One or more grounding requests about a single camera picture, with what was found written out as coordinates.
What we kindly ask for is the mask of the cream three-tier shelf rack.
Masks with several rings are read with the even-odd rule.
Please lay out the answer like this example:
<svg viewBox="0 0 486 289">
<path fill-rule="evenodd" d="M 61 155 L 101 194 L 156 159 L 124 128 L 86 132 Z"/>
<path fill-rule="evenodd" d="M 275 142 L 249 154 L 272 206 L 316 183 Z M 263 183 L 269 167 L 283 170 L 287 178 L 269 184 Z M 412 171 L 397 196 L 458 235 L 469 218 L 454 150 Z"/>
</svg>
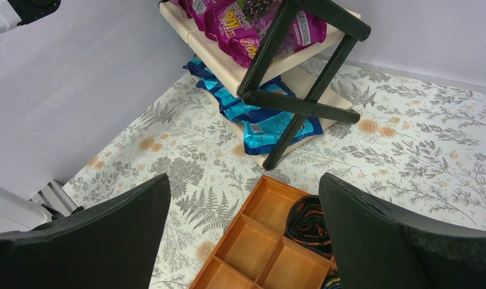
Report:
<svg viewBox="0 0 486 289">
<path fill-rule="evenodd" d="M 284 154 L 296 148 L 292 139 L 307 117 L 317 117 L 323 128 L 335 122 L 359 121 L 360 115 L 352 104 L 330 88 L 331 80 L 356 43 L 371 33 L 359 14 L 333 1 L 283 1 L 260 51 L 251 66 L 243 68 L 199 31 L 179 6 L 162 1 L 159 10 L 232 95 L 250 105 L 293 114 L 273 150 L 256 156 L 265 170 L 275 168 Z M 303 51 L 274 59 L 288 26 L 300 10 L 327 23 L 327 38 Z"/>
</svg>

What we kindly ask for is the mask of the purple candy bag on shelf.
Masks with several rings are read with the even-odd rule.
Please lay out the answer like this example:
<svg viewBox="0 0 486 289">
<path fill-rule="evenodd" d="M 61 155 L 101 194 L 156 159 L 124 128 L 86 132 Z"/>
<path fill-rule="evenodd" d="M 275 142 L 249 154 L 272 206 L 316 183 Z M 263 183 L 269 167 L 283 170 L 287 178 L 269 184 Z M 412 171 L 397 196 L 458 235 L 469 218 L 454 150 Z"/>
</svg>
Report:
<svg viewBox="0 0 486 289">
<path fill-rule="evenodd" d="M 226 1 L 206 12 L 206 32 L 238 65 L 248 68 L 280 4 L 280 1 Z M 322 43 L 326 36 L 326 22 L 300 10 L 274 58 Z"/>
</svg>

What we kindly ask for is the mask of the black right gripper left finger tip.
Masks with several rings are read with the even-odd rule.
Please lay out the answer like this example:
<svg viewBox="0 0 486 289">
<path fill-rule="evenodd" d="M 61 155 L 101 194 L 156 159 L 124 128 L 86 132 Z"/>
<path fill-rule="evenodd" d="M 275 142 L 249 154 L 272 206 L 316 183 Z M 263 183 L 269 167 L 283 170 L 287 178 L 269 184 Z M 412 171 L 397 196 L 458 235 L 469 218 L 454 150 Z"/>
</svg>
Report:
<svg viewBox="0 0 486 289">
<path fill-rule="evenodd" d="M 30 231 L 0 233 L 0 288 L 148 288 L 170 203 L 163 173 Z"/>
</svg>

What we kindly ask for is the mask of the black orange rolled sock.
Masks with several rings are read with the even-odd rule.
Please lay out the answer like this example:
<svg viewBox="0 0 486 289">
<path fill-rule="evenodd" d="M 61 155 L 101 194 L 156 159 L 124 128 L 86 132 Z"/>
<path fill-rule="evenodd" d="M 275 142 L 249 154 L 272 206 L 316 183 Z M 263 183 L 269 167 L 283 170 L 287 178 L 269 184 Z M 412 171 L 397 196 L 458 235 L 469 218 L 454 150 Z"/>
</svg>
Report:
<svg viewBox="0 0 486 289">
<path fill-rule="evenodd" d="M 324 258 L 333 256 L 319 196 L 304 196 L 291 206 L 285 236 Z"/>
</svg>

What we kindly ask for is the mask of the floral patterned tablecloth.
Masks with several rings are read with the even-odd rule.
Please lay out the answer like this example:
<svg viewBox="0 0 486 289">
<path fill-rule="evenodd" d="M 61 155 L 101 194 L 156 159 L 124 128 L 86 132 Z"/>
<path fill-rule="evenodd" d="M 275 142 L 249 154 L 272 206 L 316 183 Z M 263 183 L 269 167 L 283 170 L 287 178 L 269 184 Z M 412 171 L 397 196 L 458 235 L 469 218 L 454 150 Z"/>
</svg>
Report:
<svg viewBox="0 0 486 289">
<path fill-rule="evenodd" d="M 269 176 L 315 194 L 332 173 L 419 214 L 486 231 L 486 94 L 343 66 L 331 89 L 359 123 L 336 123 Z M 166 173 L 171 205 L 152 288 L 186 288 L 265 170 L 186 74 L 65 186 L 91 207 Z"/>
</svg>

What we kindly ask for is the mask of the blue candy bag corner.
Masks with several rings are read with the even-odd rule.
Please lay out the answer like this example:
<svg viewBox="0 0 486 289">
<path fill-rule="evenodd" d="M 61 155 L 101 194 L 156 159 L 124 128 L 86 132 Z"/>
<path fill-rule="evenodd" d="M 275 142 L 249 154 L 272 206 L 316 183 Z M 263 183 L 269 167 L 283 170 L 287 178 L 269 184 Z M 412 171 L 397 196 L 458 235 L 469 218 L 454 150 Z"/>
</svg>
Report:
<svg viewBox="0 0 486 289">
<path fill-rule="evenodd" d="M 187 70 L 192 76 L 198 77 L 199 81 L 196 87 L 211 93 L 219 104 L 228 105 L 234 100 L 234 97 L 222 85 L 221 81 L 197 56 L 193 56 L 182 68 Z"/>
</svg>

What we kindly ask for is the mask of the blue candy bag on shelf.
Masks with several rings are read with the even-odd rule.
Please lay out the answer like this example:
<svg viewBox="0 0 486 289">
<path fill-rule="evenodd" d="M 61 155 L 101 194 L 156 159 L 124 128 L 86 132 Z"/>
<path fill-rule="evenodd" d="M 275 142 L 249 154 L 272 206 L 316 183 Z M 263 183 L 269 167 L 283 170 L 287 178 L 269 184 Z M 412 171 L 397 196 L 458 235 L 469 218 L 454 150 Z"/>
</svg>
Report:
<svg viewBox="0 0 486 289">
<path fill-rule="evenodd" d="M 232 123 L 243 125 L 244 150 L 248 155 L 270 153 L 293 118 L 293 114 L 287 111 L 245 104 L 240 98 L 231 95 L 216 78 L 201 80 L 197 83 L 197 87 L 206 89 L 215 97 L 219 111 L 224 118 Z M 259 88 L 266 92 L 297 98 L 295 93 L 281 80 L 281 76 L 265 82 Z M 291 144 L 322 133 L 323 129 L 319 119 L 307 117 Z"/>
</svg>

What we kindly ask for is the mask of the orange wooden divider tray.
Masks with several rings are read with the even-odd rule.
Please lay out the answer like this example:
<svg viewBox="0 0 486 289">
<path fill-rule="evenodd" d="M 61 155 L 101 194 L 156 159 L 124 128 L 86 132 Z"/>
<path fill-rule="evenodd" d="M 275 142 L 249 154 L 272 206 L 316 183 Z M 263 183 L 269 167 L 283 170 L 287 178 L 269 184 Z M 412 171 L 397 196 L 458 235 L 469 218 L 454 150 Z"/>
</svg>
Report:
<svg viewBox="0 0 486 289">
<path fill-rule="evenodd" d="M 292 205 L 307 193 L 263 175 L 192 281 L 191 288 L 321 288 L 337 274 L 285 236 Z"/>
</svg>

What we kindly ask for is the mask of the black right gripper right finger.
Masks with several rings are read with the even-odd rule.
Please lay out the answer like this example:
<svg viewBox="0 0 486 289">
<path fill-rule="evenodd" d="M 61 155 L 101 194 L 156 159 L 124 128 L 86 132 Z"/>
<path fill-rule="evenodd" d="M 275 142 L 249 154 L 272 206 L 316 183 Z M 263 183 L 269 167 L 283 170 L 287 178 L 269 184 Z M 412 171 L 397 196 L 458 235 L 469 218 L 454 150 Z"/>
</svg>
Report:
<svg viewBox="0 0 486 289">
<path fill-rule="evenodd" d="M 319 198 L 343 288 L 486 288 L 486 231 L 414 213 L 330 173 Z"/>
</svg>

